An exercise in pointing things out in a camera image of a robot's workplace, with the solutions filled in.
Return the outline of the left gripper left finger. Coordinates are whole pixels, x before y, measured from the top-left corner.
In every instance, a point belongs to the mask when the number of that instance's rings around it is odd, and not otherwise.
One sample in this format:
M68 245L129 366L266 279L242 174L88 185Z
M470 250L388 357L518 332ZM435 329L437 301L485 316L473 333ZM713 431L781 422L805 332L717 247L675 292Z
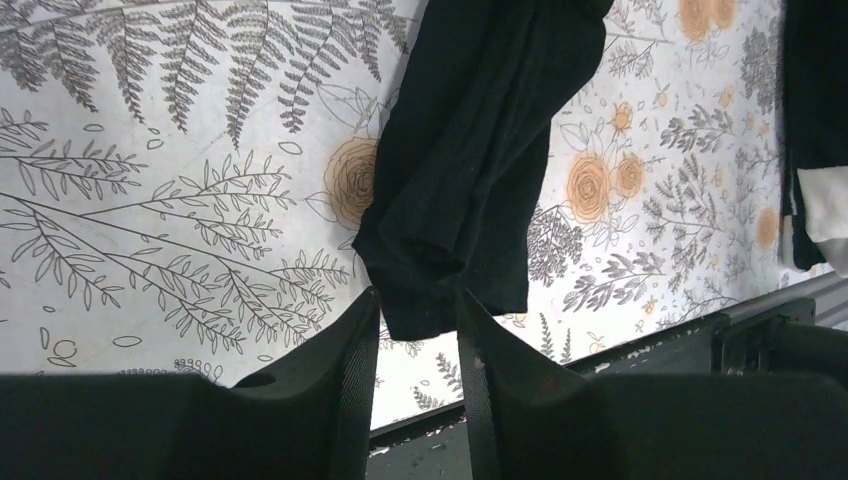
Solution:
M225 388L198 374L5 376L5 479L361 479L379 297Z

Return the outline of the black underwear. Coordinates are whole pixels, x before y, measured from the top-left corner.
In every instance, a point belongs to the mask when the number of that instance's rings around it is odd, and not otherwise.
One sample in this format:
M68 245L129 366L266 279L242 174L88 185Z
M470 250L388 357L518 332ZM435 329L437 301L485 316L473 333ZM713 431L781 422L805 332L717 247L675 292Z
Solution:
M556 113L593 77L607 1L431 1L354 240L396 341L456 327L471 292L523 313L527 229Z

